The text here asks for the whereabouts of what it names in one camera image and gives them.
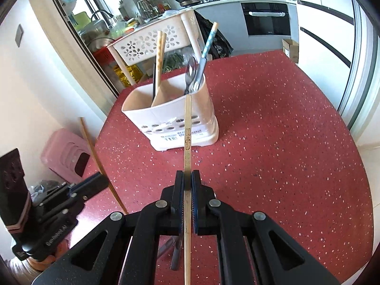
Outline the engraved wooden chopstick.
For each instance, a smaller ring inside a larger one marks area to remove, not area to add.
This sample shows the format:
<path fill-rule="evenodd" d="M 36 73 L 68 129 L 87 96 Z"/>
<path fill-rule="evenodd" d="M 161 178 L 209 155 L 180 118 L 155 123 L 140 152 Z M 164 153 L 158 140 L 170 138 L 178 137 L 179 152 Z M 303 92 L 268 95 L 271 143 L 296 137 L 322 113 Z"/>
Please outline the engraved wooden chopstick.
<path fill-rule="evenodd" d="M 191 95 L 185 97 L 184 140 L 184 284 L 191 284 Z"/>

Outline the cardboard box on floor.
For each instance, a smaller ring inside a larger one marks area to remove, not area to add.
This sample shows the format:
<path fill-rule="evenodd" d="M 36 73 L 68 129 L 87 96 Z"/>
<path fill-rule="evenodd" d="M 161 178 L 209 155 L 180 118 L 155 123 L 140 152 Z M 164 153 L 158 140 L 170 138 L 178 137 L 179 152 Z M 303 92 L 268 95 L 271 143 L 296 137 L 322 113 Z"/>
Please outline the cardboard box on floor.
<path fill-rule="evenodd" d="M 294 63 L 299 63 L 299 44 L 292 39 L 282 39 L 284 54 Z"/>

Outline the plain bamboo chopstick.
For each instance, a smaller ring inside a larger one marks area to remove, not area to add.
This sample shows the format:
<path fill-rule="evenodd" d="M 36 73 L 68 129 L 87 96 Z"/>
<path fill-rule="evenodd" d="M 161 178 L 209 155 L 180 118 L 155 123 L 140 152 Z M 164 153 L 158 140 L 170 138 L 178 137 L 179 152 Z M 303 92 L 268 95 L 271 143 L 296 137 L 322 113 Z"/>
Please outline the plain bamboo chopstick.
<path fill-rule="evenodd" d="M 102 162 L 101 162 L 101 160 L 99 158 L 99 155 L 97 154 L 97 152 L 95 150 L 95 145 L 94 145 L 94 143 L 93 143 L 93 141 L 91 139 L 91 135 L 90 135 L 90 132 L 89 132 L 87 126 L 86 126 L 86 122 L 85 122 L 84 117 L 79 117 L 79 124 L 80 124 L 80 128 L 81 128 L 81 134 L 82 134 L 83 138 L 86 140 L 86 142 L 88 144 L 91 156 L 95 160 L 95 163 L 97 165 L 97 168 L 99 169 L 99 172 L 103 176 L 105 176 L 106 178 L 108 178 L 108 175 L 106 174 L 105 168 L 102 165 Z M 125 204 L 122 202 L 120 196 L 118 195 L 118 193 L 117 193 L 115 187 L 113 186 L 113 183 L 111 182 L 111 180 L 109 180 L 108 188 L 109 188 L 110 192 L 112 193 L 112 195 L 113 195 L 114 199 L 116 200 L 116 202 L 119 204 L 119 206 L 122 209 L 122 211 L 125 214 L 128 214 L 129 212 L 128 212 Z"/>

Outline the yellow dotted chopstick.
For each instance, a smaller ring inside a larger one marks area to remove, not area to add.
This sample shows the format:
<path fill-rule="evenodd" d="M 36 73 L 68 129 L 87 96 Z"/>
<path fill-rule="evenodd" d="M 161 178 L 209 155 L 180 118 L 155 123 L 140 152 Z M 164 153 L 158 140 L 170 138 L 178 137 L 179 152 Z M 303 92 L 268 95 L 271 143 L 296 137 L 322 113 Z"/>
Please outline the yellow dotted chopstick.
<path fill-rule="evenodd" d="M 161 82 L 161 76 L 162 76 L 162 64 L 164 60 L 164 52 L 165 52 L 165 45 L 166 45 L 166 33 L 163 32 L 162 41 L 161 41 L 161 52 L 160 52 L 160 62 L 159 66 L 157 67 L 157 77 L 156 77 L 156 91 L 158 91 L 160 87 Z"/>

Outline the blue patterned chopstick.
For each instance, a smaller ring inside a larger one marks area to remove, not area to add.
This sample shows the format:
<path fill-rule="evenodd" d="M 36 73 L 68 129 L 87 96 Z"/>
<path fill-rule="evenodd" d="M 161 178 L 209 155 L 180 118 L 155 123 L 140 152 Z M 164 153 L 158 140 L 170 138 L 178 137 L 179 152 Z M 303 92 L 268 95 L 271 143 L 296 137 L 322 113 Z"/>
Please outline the blue patterned chopstick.
<path fill-rule="evenodd" d="M 205 43 L 204 49 L 202 51 L 202 55 L 201 55 L 200 62 L 198 64 L 198 68 L 196 70 L 196 76 L 195 76 L 195 79 L 193 80 L 193 85 L 191 87 L 192 93 L 198 91 L 200 88 L 201 81 L 203 78 L 204 69 L 205 69 L 205 65 L 207 63 L 207 55 L 209 53 L 209 50 L 211 48 L 211 45 L 213 43 L 213 39 L 217 33 L 217 30 L 218 30 L 218 23 L 214 22 L 213 26 L 211 28 L 211 31 L 209 33 L 209 36 L 207 38 L 207 41 Z"/>

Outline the pink flower-cutout storage cart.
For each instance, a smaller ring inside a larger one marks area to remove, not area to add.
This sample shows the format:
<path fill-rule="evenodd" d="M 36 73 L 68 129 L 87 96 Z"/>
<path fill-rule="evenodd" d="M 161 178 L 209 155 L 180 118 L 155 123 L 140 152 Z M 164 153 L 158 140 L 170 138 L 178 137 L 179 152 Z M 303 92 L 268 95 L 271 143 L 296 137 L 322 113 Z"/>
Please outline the pink flower-cutout storage cart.
<path fill-rule="evenodd" d="M 196 59 L 200 60 L 205 43 L 195 11 L 192 8 L 172 11 L 170 15 L 151 21 L 108 46 L 109 52 L 130 85 L 136 85 L 136 81 L 130 75 L 127 67 L 151 59 L 156 55 L 159 32 L 166 34 L 165 52 L 191 46 Z"/>

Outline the white double-door refrigerator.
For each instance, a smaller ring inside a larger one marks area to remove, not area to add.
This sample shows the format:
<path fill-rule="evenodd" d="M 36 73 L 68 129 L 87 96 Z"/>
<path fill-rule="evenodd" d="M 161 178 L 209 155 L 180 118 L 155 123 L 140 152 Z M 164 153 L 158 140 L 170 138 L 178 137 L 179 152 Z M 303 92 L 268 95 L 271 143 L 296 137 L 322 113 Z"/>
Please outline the white double-door refrigerator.
<path fill-rule="evenodd" d="M 353 59 L 352 0 L 296 0 L 299 24 L 298 66 L 338 108 Z"/>

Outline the black wok on stove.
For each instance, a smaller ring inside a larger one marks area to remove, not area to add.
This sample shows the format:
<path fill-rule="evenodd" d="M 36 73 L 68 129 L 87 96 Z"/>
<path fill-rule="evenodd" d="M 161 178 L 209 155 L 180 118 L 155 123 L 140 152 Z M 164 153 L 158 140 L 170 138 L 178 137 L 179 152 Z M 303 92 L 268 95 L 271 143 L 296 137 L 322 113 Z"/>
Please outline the black wok on stove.
<path fill-rule="evenodd" d="M 176 0 L 176 2 L 179 3 L 181 7 L 187 7 L 200 4 L 201 0 Z"/>

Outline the pink plastic stool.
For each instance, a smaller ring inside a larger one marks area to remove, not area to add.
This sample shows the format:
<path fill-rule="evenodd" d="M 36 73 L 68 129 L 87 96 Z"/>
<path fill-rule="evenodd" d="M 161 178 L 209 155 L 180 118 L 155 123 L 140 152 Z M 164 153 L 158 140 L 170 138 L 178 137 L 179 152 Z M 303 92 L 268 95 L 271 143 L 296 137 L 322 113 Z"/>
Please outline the pink plastic stool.
<path fill-rule="evenodd" d="M 41 162 L 69 183 L 80 183 L 90 158 L 85 139 L 65 128 L 58 129 L 47 141 Z"/>

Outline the black built-in oven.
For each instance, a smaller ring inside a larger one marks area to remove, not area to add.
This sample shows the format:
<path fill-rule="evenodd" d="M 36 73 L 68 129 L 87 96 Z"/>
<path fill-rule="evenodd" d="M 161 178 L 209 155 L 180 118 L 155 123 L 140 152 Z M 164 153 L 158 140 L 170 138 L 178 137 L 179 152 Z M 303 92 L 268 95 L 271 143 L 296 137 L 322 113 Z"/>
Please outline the black built-in oven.
<path fill-rule="evenodd" d="M 284 3 L 242 3 L 249 36 L 290 35 L 289 8 Z"/>

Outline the dark translucent plastic spoon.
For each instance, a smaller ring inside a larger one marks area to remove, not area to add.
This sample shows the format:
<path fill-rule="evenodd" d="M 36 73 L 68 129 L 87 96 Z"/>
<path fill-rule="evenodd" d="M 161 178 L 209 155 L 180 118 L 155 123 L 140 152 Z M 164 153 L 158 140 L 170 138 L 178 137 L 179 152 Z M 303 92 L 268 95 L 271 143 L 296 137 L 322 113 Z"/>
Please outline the dark translucent plastic spoon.
<path fill-rule="evenodd" d="M 196 77 L 197 62 L 196 59 L 191 56 L 186 65 L 185 70 L 185 90 L 184 94 L 189 94 L 192 91 L 193 84 Z"/>

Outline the plain wooden chopstick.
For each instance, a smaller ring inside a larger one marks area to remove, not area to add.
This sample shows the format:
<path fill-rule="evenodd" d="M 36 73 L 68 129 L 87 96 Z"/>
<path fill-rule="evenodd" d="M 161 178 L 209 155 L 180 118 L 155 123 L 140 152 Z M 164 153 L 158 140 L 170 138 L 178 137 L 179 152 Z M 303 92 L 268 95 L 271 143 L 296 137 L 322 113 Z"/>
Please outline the plain wooden chopstick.
<path fill-rule="evenodd" d="M 156 52 L 156 77 L 157 77 L 157 67 L 159 66 L 160 62 L 160 52 L 161 52 L 161 41 L 162 41 L 163 32 L 161 30 L 158 30 L 157 34 L 157 52 Z"/>

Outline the red plastic basket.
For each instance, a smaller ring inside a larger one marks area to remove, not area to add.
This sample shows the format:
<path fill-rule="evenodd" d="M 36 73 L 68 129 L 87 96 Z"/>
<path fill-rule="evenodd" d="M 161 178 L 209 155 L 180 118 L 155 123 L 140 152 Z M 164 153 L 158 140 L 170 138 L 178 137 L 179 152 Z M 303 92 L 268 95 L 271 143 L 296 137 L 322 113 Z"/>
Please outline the red plastic basket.
<path fill-rule="evenodd" d="M 115 62 L 113 55 L 110 53 L 107 47 L 103 47 L 96 52 L 93 52 L 93 57 L 100 66 L 106 66 L 112 62 Z"/>

